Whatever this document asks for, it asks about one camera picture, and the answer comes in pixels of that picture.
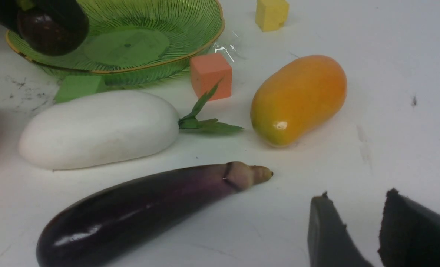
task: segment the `white table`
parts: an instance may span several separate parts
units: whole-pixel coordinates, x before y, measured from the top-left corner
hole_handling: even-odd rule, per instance
[[[152,157],[76,171],[44,171],[20,159],[25,124],[52,104],[56,79],[13,53],[0,27],[0,266],[37,266],[40,231],[59,211],[122,181],[186,166],[239,160],[263,164],[274,179],[194,215],[123,257],[118,267],[308,267],[310,199],[337,206],[365,258],[376,252],[386,191],[440,213],[440,1],[290,0],[282,30],[255,25],[255,1],[221,1],[240,56],[233,96],[201,118],[243,125],[227,138],[181,135]],[[325,54],[349,80],[343,109],[289,149],[262,145],[251,129],[252,96],[295,56]],[[189,112],[188,77],[147,89]]]

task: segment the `green cube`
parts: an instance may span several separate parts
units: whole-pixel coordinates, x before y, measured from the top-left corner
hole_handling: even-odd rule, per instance
[[[55,103],[106,92],[103,76],[67,76],[55,95]]]

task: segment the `yellow foam block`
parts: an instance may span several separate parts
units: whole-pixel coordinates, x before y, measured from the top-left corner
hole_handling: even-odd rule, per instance
[[[289,13],[285,0],[257,0],[256,24],[263,32],[278,30],[284,26]]]

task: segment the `fake fruit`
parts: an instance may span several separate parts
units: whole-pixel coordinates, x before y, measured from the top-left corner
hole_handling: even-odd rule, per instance
[[[347,77],[328,56],[295,59],[266,79],[254,95],[254,131],[274,147],[286,147],[334,116],[347,95]]]
[[[97,267],[123,255],[209,204],[269,181],[242,162],[152,174],[99,191],[56,215],[37,242],[40,267]]]
[[[220,135],[241,131],[216,119],[196,119],[215,90],[183,118],[163,98],[135,90],[55,104],[30,120],[19,140],[19,154],[43,169],[78,169],[156,154],[177,140],[179,130]]]

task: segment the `orange fruit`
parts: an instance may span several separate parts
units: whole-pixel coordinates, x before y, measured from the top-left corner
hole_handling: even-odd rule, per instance
[[[266,79],[254,95],[254,131],[274,147],[295,143],[333,117],[345,103],[347,76],[329,56],[295,59]]]

